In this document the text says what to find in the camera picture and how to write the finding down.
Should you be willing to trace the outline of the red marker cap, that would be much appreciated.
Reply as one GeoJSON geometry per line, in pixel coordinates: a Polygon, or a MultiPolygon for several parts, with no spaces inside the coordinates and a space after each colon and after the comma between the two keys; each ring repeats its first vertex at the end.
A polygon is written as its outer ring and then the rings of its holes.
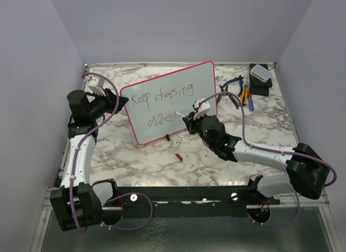
{"type": "Polygon", "coordinates": [[[183,158],[182,158],[182,156],[180,154],[175,154],[175,155],[181,162],[183,161],[183,158]]]}

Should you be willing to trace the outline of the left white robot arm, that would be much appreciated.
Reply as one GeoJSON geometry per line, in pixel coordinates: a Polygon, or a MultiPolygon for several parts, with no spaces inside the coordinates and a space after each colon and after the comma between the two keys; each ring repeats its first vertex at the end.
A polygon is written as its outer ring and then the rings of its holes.
{"type": "Polygon", "coordinates": [[[98,136],[97,119],[119,112],[128,102],[106,88],[103,95],[74,90],[67,95],[73,122],[68,124],[70,157],[60,188],[50,193],[50,202],[63,231],[101,223],[102,207],[115,205],[119,192],[113,179],[90,183],[91,158],[98,136]]]}

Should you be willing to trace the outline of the pink framed whiteboard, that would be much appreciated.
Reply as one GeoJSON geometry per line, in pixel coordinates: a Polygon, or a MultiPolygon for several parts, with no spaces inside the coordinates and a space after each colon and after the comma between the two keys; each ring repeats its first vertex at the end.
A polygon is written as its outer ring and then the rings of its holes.
{"type": "Polygon", "coordinates": [[[187,115],[196,100],[216,93],[215,65],[203,62],[146,79],[120,90],[138,144],[144,145],[186,129],[175,111],[187,115]]]}

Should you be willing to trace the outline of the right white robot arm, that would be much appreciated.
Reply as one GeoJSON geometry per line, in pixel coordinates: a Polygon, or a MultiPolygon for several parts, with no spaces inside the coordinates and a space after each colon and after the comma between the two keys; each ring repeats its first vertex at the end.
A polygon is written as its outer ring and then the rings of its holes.
{"type": "Polygon", "coordinates": [[[246,143],[228,134],[215,115],[195,118],[191,112],[182,120],[188,133],[197,134],[220,159],[260,164],[279,171],[276,175],[261,177],[257,186],[249,189],[252,203],[260,204],[267,197],[293,192],[311,200],[319,199],[330,169],[309,145],[299,143],[294,148],[274,148],[246,143]]]}

